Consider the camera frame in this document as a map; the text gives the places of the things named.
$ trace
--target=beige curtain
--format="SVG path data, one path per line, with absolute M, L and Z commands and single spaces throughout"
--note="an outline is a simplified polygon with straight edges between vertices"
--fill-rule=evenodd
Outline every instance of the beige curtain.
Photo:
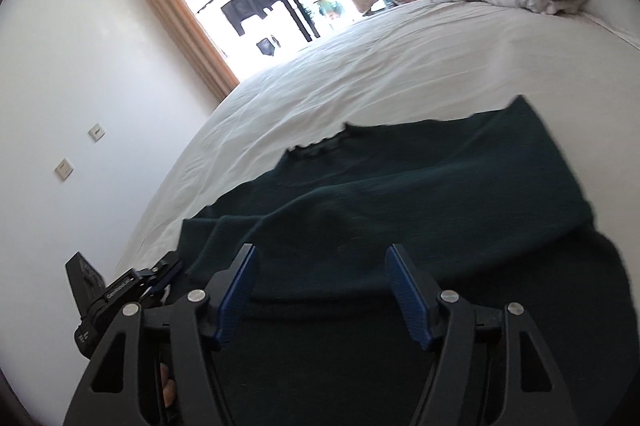
M 220 101 L 238 85 L 202 25 L 184 0 L 146 0 L 191 66 Z

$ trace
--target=wall socket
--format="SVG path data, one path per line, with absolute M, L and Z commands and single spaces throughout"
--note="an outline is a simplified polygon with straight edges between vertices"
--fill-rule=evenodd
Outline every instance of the wall socket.
M 94 141 L 99 141 L 102 137 L 104 137 L 104 128 L 99 124 L 96 124 L 93 128 L 89 130 L 89 135 Z
M 63 182 L 69 178 L 69 175 L 73 170 L 74 167 L 66 159 L 62 159 L 62 162 L 60 162 L 60 164 L 58 164 L 58 167 L 56 167 L 56 173 L 60 177 L 60 180 Z

